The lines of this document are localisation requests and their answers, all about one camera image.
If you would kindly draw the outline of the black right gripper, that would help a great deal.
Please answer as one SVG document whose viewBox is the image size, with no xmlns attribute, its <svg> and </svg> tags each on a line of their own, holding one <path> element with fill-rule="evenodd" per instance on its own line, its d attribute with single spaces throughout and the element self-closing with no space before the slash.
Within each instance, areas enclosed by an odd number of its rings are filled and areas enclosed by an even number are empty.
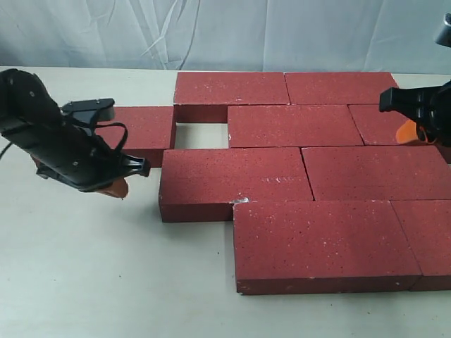
<svg viewBox="0 0 451 338">
<path fill-rule="evenodd" d="M 398 144 L 450 143 L 450 81 L 436 87 L 391 87 L 380 94 L 378 109 L 409 119 L 397 129 Z"/>
</svg>

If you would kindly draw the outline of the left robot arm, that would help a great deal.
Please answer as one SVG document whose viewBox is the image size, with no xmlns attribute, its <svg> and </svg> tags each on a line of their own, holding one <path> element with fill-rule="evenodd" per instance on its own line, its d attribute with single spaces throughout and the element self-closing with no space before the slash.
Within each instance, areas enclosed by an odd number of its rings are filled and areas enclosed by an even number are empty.
<svg viewBox="0 0 451 338">
<path fill-rule="evenodd" d="M 123 199 L 125 179 L 148 177 L 151 164 L 123 152 L 127 130 L 115 147 L 96 134 L 100 128 L 125 128 L 113 119 L 114 104 L 106 98 L 59 106 L 36 74 L 1 71 L 1 136 L 32 157 L 36 174 L 80 192 Z"/>
</svg>

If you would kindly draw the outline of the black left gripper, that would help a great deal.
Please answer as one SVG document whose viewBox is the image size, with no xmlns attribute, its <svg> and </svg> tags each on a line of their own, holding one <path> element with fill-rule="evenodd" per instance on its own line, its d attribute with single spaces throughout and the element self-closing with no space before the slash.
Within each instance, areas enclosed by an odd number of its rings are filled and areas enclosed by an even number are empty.
<svg viewBox="0 0 451 338">
<path fill-rule="evenodd" d="M 113 149 L 95 133 L 105 127 L 124 129 Z M 89 136 L 61 115 L 1 118 L 1 136 L 33 158 L 40 177 L 51 178 L 81 192 L 124 199 L 129 192 L 125 178 L 148 177 L 151 163 L 146 158 L 121 152 L 128 138 L 123 123 L 97 125 L 95 131 Z"/>
</svg>

